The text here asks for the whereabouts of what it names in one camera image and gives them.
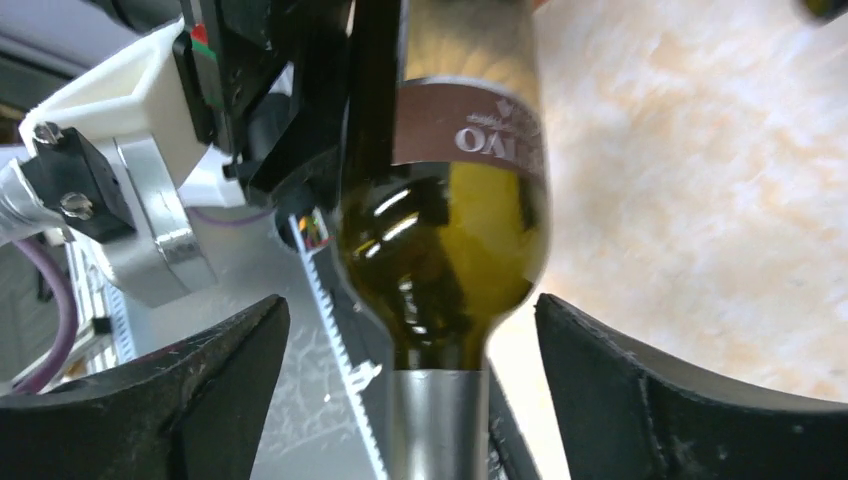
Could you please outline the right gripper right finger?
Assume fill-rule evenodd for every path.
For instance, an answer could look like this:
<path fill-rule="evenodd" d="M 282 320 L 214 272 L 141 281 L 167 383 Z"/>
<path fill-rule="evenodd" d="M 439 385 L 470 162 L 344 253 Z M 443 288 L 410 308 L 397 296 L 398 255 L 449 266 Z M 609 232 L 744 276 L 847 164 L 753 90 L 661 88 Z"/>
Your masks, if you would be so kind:
<path fill-rule="evenodd" d="M 847 407 L 725 377 L 550 294 L 536 328 L 575 479 L 843 479 Z"/>

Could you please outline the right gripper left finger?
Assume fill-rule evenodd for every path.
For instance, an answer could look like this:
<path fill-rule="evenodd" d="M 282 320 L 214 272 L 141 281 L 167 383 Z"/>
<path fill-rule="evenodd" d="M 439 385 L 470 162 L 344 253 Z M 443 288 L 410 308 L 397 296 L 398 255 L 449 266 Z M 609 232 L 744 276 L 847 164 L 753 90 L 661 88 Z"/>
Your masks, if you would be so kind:
<path fill-rule="evenodd" d="M 1 401 L 5 479 L 247 479 L 290 327 L 269 296 L 184 340 Z"/>

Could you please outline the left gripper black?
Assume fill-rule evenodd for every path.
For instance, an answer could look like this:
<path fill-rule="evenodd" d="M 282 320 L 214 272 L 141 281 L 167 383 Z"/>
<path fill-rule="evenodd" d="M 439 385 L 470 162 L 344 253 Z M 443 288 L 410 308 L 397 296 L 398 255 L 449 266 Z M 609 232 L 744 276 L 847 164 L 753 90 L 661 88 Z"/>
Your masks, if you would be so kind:
<path fill-rule="evenodd" d="M 248 199 L 339 195 L 354 1 L 102 1 L 162 56 L 144 129 L 183 181 L 208 148 Z"/>

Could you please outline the brown label wine bottle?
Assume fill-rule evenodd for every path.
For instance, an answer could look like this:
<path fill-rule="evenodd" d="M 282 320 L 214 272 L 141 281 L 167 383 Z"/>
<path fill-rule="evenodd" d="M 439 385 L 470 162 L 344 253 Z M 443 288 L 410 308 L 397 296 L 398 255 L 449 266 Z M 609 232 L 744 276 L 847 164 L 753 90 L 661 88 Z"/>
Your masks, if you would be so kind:
<path fill-rule="evenodd" d="M 549 201 L 529 1 L 359 1 L 337 251 L 394 371 L 483 371 Z"/>

